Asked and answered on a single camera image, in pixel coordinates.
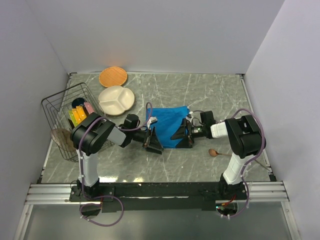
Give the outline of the blue cloth napkin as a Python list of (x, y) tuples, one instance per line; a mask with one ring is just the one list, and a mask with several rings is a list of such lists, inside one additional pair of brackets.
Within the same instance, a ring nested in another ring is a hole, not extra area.
[(183, 119), (189, 114), (189, 108), (184, 106), (170, 108), (152, 108), (152, 117), (157, 118), (150, 128), (155, 127), (156, 136), (164, 149), (175, 149), (182, 139), (171, 140), (179, 129)]

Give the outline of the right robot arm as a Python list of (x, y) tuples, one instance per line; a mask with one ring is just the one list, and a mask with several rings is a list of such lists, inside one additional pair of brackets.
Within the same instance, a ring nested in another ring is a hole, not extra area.
[(217, 122), (212, 111), (200, 112), (200, 125), (192, 123), (193, 113), (189, 113), (171, 140), (180, 140), (177, 148), (192, 148), (195, 138), (217, 139), (227, 137), (232, 150), (229, 164), (220, 177), (217, 192), (223, 199), (230, 199), (244, 191), (244, 172), (247, 166), (262, 153), (266, 147), (260, 124), (249, 113), (241, 117), (231, 117)]

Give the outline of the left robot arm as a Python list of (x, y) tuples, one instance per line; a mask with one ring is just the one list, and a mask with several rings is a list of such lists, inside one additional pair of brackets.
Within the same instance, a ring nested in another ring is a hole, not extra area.
[(93, 112), (72, 130), (70, 140), (76, 148), (79, 163), (77, 187), (86, 200), (94, 201), (100, 193), (98, 152), (105, 142), (125, 148), (135, 141), (141, 143), (147, 152), (162, 154), (164, 148), (158, 140), (156, 129), (151, 127), (156, 122), (156, 117), (150, 117), (143, 126), (139, 126), (139, 117), (128, 114), (123, 124), (117, 126)]

